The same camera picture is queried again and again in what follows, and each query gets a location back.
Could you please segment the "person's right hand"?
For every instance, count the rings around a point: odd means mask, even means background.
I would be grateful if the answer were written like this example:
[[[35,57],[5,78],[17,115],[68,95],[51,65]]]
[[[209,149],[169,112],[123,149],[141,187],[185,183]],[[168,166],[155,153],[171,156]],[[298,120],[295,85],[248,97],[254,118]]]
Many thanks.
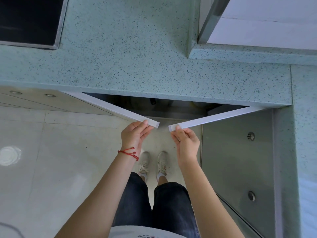
[[[186,166],[197,164],[197,154],[200,146],[199,138],[190,128],[181,129],[176,127],[175,131],[180,139],[180,146],[177,149],[177,161],[180,169]]]

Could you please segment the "person's left hand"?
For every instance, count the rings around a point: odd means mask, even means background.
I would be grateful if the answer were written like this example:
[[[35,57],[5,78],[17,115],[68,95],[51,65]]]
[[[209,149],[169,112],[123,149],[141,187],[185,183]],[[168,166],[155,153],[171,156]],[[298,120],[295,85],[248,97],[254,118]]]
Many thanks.
[[[148,121],[136,121],[129,124],[121,132],[121,151],[138,159],[141,153],[140,133],[148,125]]]

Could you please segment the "white cabinet door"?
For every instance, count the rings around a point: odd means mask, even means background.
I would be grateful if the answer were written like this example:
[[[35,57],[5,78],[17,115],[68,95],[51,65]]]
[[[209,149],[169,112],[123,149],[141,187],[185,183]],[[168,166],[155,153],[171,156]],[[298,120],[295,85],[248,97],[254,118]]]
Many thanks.
[[[168,129],[169,129],[169,132],[172,132],[172,131],[176,130],[177,126],[180,126],[181,129],[191,128],[194,126],[203,125],[206,123],[211,123],[211,122],[215,122],[215,121],[219,121],[219,120],[229,119],[232,117],[241,116],[241,115],[248,114],[248,113],[262,111],[265,109],[267,109],[267,108],[265,108],[265,107],[239,108],[236,110],[222,112],[222,113],[211,115],[211,116],[206,116],[206,117],[202,117],[202,118],[198,118],[198,119],[194,119],[194,120],[189,120],[189,121],[185,121],[185,122],[181,122],[181,123],[177,123],[177,124],[172,124],[172,125],[168,126]]]
[[[145,116],[141,116],[137,113],[131,112],[129,110],[126,110],[124,108],[120,108],[116,105],[113,105],[111,103],[105,102],[101,99],[95,98],[93,96],[84,94],[82,92],[69,92],[69,91],[63,91],[63,93],[70,95],[76,99],[82,100],[86,103],[89,103],[91,105],[95,105],[99,108],[103,108],[105,109],[107,112],[113,113],[115,116],[122,116],[126,119],[129,120],[136,120],[136,121],[140,121],[143,122],[145,120],[148,121],[148,125],[154,127],[154,128],[158,128],[159,127],[159,122],[152,120],[150,118],[147,118]]]

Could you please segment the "person's left forearm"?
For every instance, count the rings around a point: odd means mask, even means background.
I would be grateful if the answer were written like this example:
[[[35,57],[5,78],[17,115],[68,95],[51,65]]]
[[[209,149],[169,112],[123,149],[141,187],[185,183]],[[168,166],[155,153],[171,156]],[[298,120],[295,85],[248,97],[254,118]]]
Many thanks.
[[[122,151],[54,238],[108,238],[121,196],[138,159]]]

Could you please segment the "person's right forearm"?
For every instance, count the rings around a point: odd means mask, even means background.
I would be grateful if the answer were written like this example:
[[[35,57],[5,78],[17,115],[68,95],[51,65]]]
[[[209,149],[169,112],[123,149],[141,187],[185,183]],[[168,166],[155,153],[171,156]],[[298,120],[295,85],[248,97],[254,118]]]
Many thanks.
[[[179,167],[201,238],[245,238],[221,204],[197,160],[181,161]]]

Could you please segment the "white right sneaker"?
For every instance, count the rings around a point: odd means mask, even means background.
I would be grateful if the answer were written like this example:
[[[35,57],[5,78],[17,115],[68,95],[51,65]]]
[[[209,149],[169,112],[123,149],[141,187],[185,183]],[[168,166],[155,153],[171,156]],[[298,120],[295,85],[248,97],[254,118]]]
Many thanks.
[[[157,181],[159,181],[159,178],[161,176],[166,177],[169,173],[169,154],[166,151],[162,151],[158,155],[158,160],[157,160]]]

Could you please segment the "white sneaker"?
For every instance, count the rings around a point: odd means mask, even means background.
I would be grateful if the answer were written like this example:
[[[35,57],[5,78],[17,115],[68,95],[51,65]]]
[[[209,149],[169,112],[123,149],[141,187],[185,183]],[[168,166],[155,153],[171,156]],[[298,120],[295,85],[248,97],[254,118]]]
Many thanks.
[[[141,177],[141,179],[146,183],[149,173],[149,166],[150,166],[150,153],[145,151],[141,154],[139,159],[139,170],[138,175]]]
[[[166,177],[169,173],[169,154],[166,151],[162,151],[158,155],[158,160],[157,160],[157,181],[159,181],[159,178],[161,176]]]

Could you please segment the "white left sneaker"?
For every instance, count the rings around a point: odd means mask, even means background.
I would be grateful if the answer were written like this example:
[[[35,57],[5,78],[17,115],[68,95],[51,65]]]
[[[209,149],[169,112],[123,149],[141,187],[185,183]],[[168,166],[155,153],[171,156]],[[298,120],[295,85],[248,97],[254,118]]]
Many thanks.
[[[141,177],[141,179],[146,183],[149,173],[149,166],[150,166],[150,153],[145,151],[141,154],[139,159],[139,170],[138,175]]]

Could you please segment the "stainless steel cabinet door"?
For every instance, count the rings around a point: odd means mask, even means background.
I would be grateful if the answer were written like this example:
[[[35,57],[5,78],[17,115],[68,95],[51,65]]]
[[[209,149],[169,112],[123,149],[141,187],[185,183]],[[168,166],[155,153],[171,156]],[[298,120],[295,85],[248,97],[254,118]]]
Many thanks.
[[[272,111],[204,124],[202,144],[202,170],[214,191],[263,237],[275,238]]]

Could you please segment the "dark blue jeans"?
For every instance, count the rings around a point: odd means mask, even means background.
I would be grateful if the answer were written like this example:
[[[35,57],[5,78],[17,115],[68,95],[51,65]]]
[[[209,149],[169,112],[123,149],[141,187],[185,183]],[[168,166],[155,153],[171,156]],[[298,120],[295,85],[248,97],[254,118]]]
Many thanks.
[[[131,172],[119,202],[112,224],[116,226],[149,227],[200,238],[187,189],[176,182],[157,186],[151,208],[148,187],[135,172]]]

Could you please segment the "white shirt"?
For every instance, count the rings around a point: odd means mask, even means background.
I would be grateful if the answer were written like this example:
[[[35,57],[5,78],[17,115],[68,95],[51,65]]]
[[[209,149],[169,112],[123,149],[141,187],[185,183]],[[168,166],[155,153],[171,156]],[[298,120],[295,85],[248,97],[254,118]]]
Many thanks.
[[[186,238],[179,234],[143,226],[111,227],[108,238]]]

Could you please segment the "beige drawer front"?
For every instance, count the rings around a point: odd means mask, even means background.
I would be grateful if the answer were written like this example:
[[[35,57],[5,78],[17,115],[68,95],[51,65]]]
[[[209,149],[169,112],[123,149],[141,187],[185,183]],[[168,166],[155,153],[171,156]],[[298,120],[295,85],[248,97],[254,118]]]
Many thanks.
[[[10,90],[18,91],[22,94],[13,95],[10,93]],[[56,97],[46,97],[45,94],[53,94]],[[113,115],[105,109],[98,108],[97,106],[53,89],[18,88],[0,85],[0,106],[96,115]]]

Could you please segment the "black glass cooktop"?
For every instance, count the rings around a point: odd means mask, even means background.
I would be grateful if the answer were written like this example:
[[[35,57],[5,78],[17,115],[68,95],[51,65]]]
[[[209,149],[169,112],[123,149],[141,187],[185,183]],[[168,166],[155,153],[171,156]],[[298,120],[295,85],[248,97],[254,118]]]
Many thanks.
[[[0,0],[0,45],[59,48],[69,0]]]

